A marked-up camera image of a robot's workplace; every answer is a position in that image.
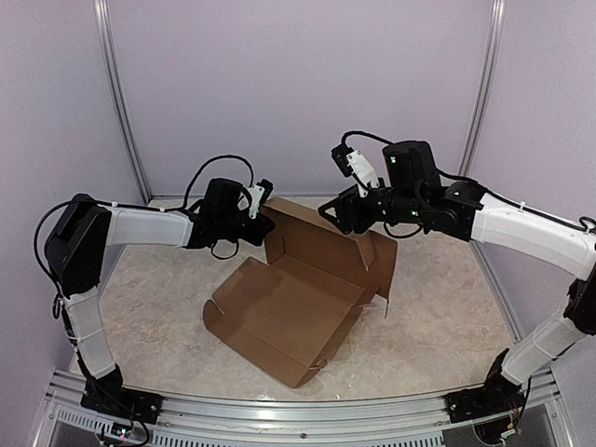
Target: beige table surface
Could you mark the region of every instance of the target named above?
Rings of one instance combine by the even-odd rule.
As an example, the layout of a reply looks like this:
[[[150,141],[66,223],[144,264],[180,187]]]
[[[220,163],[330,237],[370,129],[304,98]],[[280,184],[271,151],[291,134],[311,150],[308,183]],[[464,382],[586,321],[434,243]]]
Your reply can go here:
[[[219,398],[352,400],[482,382],[511,338],[469,245],[439,233],[399,244],[387,318],[385,300],[375,297],[335,359],[298,389],[244,360],[202,321],[203,304],[248,256],[264,261],[262,247],[242,243],[225,262],[208,250],[126,247],[101,298],[125,384]],[[232,249],[222,243],[217,250]]]

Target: vertical metal post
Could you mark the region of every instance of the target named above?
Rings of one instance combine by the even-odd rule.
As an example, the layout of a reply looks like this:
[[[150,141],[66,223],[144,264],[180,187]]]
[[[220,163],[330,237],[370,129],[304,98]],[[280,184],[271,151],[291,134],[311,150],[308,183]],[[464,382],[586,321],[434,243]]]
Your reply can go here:
[[[493,14],[491,16],[491,25],[486,43],[486,52],[484,53],[484,64],[482,66],[481,85],[476,97],[474,106],[474,115],[469,127],[466,139],[466,150],[459,165],[459,175],[468,175],[472,166],[478,140],[481,135],[482,121],[486,107],[488,106],[489,96],[491,94],[491,85],[493,84],[494,68],[496,67],[496,58],[501,43],[501,34],[503,31],[503,21],[505,18],[506,0],[493,0]]]
[[[115,58],[115,48],[112,39],[107,0],[93,0],[93,4],[95,6],[95,19],[97,21],[98,33],[100,35],[103,63],[105,64],[106,72],[108,74],[108,83],[112,92],[118,124],[120,125],[135,183],[137,184],[143,202],[147,204],[152,199],[151,188],[149,187],[149,182],[147,182],[145,171],[142,168],[139,151],[137,150],[137,145],[134,141],[132,128],[130,126],[129,112],[124,100],[120,78],[118,76],[118,65]]]

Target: robotic arm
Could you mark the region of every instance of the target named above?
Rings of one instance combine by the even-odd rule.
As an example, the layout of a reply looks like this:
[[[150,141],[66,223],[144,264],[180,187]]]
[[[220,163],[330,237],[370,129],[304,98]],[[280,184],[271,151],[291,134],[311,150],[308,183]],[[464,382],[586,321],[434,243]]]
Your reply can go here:
[[[118,205],[84,194],[65,203],[67,208],[49,234],[44,253],[47,272],[58,290],[54,316],[62,318],[87,379],[83,407],[154,424],[162,401],[157,394],[122,387],[122,373],[110,352],[99,309],[105,248],[152,244],[210,248],[213,253],[222,239],[237,246],[240,239],[259,246],[275,227],[259,213],[272,190],[267,180],[245,188],[231,180],[213,179],[205,197],[188,209]]]
[[[556,265],[576,280],[569,303],[494,361],[480,388],[447,395],[452,422],[480,418],[521,407],[521,385],[560,357],[577,340],[596,334],[596,223],[579,223],[527,208],[493,193],[467,177],[437,169],[427,142],[391,143],[364,132],[348,132],[384,142],[390,186],[371,173],[363,155],[342,144],[332,158],[357,184],[318,211],[343,233],[363,233],[375,222],[418,224],[461,240],[492,243]],[[456,180],[443,186],[440,176]]]

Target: cardboard box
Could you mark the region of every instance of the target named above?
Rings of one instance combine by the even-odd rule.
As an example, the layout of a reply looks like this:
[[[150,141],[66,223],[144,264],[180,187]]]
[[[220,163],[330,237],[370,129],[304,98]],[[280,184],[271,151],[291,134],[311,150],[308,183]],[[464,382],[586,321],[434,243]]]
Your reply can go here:
[[[376,293],[388,299],[394,239],[342,235],[316,210],[274,197],[268,262],[247,259],[203,308],[209,331],[279,381],[298,387],[333,358]]]

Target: wall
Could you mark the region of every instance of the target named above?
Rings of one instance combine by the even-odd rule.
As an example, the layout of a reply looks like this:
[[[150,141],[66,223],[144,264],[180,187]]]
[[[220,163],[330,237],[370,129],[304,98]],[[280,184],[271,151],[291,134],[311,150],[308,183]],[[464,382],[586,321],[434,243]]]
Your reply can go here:
[[[72,356],[34,261],[35,225],[79,191],[139,199],[92,3],[3,0],[0,9],[0,433],[21,446],[54,368]]]
[[[509,0],[490,105],[471,175],[529,206],[596,216],[596,3]],[[487,247],[526,333],[564,301],[571,278]],[[596,340],[553,371],[579,445],[596,440]]]
[[[331,149],[349,129],[425,139],[456,171],[492,2],[110,2],[119,73],[156,195],[180,195],[208,157],[249,158],[279,194],[351,185]],[[355,139],[385,172],[380,147]],[[245,180],[220,162],[213,175]]]

